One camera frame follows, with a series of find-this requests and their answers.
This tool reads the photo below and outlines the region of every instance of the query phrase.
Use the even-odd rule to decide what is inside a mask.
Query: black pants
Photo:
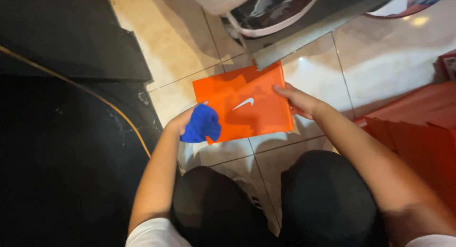
[[[354,167],[330,151],[308,151],[281,174],[282,230],[230,178],[208,167],[176,183],[172,220],[193,247],[386,247],[383,222]]]

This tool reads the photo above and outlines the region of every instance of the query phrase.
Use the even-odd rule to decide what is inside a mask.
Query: black surface
[[[0,0],[0,13],[0,45],[67,77],[152,79],[109,0]]]
[[[85,86],[153,151],[162,127],[143,84]],[[132,128],[52,77],[0,76],[0,94],[0,246],[123,246],[148,161]]]
[[[260,38],[245,37],[245,47],[258,69],[264,69],[385,1],[318,0],[289,27]]]

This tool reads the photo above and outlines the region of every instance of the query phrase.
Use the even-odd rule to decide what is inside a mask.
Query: nike swoosh logo
[[[237,108],[241,107],[242,105],[248,104],[248,103],[254,105],[254,99],[253,98],[249,98],[249,99],[243,101],[240,105],[236,106],[234,109],[237,109]]]

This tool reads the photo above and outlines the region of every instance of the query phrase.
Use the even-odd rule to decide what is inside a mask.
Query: tile floor
[[[154,82],[147,86],[163,127],[196,104],[191,82],[250,66],[244,50],[225,33],[220,18],[192,0],[111,0],[123,28],[139,40]],[[360,16],[282,60],[285,80],[331,104],[350,119],[401,95],[444,79],[433,62],[456,48],[456,0],[409,17]],[[249,178],[278,233],[280,173],[306,150],[323,149],[318,126],[294,117],[293,133],[276,133],[207,145],[184,144],[183,171],[213,166]]]

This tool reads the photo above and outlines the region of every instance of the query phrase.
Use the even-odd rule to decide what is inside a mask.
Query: orange shoe box
[[[193,81],[197,102],[209,101],[218,114],[222,131],[216,142],[292,131],[290,105],[273,90],[275,84],[285,87],[280,62],[262,71],[250,66]]]

